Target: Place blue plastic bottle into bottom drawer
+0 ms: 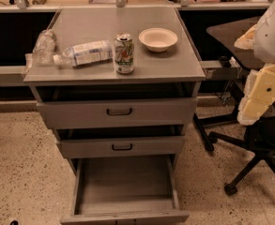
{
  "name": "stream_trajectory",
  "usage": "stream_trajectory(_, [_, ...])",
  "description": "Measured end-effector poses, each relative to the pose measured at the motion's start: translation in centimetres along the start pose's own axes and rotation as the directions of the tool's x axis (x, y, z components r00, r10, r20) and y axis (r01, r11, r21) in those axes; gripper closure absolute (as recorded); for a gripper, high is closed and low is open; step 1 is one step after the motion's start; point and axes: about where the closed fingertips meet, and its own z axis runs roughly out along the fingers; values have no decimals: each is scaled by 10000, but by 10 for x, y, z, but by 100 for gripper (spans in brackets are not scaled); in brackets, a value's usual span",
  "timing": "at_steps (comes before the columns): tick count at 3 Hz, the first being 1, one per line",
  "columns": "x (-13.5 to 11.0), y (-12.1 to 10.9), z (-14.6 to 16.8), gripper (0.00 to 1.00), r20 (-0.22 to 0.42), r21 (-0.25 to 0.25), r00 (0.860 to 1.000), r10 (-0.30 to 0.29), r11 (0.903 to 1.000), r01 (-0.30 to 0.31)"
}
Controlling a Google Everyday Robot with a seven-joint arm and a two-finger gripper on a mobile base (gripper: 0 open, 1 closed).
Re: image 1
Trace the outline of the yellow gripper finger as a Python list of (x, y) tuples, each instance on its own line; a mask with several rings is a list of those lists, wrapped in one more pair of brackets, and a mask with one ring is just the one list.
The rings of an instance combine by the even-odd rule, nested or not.
[(275, 102), (275, 64), (265, 64), (259, 71), (251, 70), (238, 106), (237, 121), (253, 125)]
[(252, 50), (255, 31), (256, 25), (252, 26), (245, 34), (239, 37), (235, 41), (234, 46), (242, 50)]

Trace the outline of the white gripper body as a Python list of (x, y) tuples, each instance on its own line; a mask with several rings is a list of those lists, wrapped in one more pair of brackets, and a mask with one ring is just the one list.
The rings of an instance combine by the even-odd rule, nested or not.
[(257, 23), (253, 52), (255, 57), (261, 61), (275, 64), (275, 3)]

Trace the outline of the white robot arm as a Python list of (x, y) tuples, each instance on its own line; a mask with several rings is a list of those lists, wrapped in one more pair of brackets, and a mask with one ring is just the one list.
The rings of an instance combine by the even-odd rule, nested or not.
[(275, 1), (258, 23), (234, 44), (243, 50), (253, 49), (254, 56), (264, 65), (251, 70), (244, 86), (244, 97), (238, 106), (237, 121), (253, 125), (275, 102)]

